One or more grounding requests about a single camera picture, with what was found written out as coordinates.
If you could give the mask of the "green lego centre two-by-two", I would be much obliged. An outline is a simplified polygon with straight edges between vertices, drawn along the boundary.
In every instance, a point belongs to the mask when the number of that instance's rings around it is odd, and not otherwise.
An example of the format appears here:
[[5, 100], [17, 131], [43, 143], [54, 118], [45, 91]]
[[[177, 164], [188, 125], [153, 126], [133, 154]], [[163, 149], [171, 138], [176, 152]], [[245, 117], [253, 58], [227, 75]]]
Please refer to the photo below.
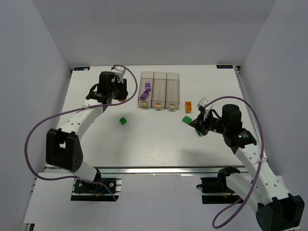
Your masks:
[[190, 124], [192, 122], [192, 119], [188, 116], [185, 116], [183, 119], [182, 119], [182, 122], [184, 122], [185, 124]]

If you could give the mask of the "purple small lego brick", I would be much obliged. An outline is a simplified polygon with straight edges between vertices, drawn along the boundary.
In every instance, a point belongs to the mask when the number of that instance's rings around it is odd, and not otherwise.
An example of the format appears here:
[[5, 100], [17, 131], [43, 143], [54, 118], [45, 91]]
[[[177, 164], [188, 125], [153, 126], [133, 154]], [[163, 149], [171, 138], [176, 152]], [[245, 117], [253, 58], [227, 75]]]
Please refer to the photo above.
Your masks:
[[146, 92], [151, 92], [151, 90], [152, 90], [151, 83], [150, 82], [146, 82], [145, 83], [145, 91]]

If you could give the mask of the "aluminium front rail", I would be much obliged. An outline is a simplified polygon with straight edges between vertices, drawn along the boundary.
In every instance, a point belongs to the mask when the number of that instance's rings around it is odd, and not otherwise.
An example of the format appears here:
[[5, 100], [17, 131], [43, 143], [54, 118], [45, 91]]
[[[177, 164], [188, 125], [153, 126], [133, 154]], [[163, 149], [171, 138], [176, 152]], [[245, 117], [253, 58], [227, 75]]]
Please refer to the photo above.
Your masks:
[[103, 174], [217, 174], [224, 167], [99, 167]]

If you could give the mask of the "right blue corner label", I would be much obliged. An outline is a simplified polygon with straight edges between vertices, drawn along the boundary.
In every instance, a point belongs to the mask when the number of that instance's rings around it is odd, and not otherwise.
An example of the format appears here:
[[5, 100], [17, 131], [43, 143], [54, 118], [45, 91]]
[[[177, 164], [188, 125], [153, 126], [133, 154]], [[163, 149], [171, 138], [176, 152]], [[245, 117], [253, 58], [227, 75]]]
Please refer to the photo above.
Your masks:
[[233, 66], [229, 64], [217, 64], [216, 68], [217, 69], [233, 69]]

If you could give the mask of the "orange curved lego brick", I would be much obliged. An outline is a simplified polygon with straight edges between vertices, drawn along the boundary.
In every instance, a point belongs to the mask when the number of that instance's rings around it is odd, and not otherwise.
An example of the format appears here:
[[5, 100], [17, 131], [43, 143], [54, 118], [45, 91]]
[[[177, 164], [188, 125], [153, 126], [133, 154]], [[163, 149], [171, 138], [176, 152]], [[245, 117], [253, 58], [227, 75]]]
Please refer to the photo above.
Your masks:
[[192, 112], [192, 102], [191, 101], [185, 101], [185, 113], [191, 113]]

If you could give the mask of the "left blue corner label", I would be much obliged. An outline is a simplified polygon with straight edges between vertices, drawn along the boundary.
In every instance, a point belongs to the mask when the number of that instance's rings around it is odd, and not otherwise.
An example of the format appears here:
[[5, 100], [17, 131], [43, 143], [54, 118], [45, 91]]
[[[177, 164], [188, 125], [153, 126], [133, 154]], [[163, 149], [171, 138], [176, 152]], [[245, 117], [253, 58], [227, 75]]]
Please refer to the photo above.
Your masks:
[[89, 66], [79, 66], [79, 67], [74, 67], [73, 71], [89, 71], [90, 67]]

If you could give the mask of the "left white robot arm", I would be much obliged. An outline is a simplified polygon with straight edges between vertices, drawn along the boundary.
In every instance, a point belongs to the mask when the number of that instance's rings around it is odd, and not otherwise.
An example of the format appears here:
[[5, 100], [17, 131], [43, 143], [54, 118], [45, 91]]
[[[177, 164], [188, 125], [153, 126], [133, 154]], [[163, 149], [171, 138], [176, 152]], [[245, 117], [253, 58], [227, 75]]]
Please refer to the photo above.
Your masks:
[[99, 171], [86, 163], [81, 148], [81, 138], [112, 103], [124, 101], [128, 96], [125, 69], [116, 66], [103, 71], [99, 82], [91, 87], [82, 110], [79, 110], [59, 129], [50, 129], [46, 138], [46, 163], [65, 169], [74, 176], [90, 182], [99, 182]]

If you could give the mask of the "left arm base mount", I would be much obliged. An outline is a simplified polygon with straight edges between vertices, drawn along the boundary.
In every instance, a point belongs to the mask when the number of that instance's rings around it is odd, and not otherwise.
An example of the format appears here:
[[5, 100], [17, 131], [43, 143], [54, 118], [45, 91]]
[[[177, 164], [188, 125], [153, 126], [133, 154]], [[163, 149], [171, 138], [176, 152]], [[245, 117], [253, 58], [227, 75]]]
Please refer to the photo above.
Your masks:
[[102, 173], [101, 183], [86, 183], [84, 180], [74, 181], [71, 201], [80, 202], [115, 202], [121, 192], [123, 175]]

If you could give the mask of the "purple long lego brick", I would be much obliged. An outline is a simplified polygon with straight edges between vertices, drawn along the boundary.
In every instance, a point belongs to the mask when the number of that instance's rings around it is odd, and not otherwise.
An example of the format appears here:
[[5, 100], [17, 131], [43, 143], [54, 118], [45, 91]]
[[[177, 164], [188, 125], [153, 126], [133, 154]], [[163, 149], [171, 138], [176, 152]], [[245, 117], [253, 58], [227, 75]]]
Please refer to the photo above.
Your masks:
[[146, 100], [147, 98], [148, 98], [148, 96], [149, 96], [149, 92], [148, 91], [144, 91], [142, 94], [141, 94], [141, 96], [139, 97], [139, 99], [140, 100]]

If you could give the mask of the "green lego left side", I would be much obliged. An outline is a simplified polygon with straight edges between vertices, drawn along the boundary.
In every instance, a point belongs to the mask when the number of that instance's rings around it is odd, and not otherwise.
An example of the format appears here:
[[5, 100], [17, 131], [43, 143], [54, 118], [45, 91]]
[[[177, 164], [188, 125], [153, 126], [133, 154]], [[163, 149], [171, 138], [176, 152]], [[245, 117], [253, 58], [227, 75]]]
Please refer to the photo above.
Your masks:
[[122, 117], [122, 118], [119, 119], [119, 122], [121, 123], [121, 125], [124, 125], [124, 124], [127, 123], [127, 120], [126, 120], [125, 117]]

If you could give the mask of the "blue corner label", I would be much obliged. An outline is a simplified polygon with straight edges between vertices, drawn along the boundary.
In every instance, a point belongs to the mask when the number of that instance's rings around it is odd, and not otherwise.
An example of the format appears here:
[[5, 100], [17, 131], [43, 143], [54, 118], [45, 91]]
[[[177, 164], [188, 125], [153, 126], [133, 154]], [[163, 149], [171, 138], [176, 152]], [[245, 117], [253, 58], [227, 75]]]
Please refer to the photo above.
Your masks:
[[90, 67], [89, 66], [79, 66], [79, 67], [74, 67], [73, 71], [89, 71]]
[[233, 66], [229, 64], [217, 64], [216, 68], [217, 69], [233, 69]]

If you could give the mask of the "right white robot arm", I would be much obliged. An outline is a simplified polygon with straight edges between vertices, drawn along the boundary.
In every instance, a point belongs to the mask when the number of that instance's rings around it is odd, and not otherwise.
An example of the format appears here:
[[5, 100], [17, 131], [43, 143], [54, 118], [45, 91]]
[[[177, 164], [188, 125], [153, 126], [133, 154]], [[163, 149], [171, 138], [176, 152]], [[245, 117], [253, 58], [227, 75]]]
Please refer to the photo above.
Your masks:
[[221, 134], [226, 145], [243, 163], [252, 181], [245, 179], [236, 167], [220, 169], [217, 181], [223, 191], [232, 190], [255, 212], [257, 223], [263, 231], [284, 231], [298, 227], [305, 203], [301, 196], [293, 196], [278, 180], [268, 163], [260, 157], [257, 141], [243, 128], [242, 113], [234, 104], [222, 107], [222, 116], [216, 111], [198, 105], [199, 116], [189, 125], [207, 135]]

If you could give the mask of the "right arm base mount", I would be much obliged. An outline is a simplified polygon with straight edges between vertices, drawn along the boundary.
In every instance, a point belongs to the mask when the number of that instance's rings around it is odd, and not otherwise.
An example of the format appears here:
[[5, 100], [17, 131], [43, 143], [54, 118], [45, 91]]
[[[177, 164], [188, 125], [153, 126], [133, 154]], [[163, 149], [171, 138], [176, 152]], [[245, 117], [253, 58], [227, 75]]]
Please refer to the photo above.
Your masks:
[[226, 184], [226, 178], [234, 173], [241, 172], [236, 167], [225, 167], [218, 171], [216, 177], [201, 178], [201, 184], [196, 188], [202, 192], [202, 204], [241, 204], [243, 200]]

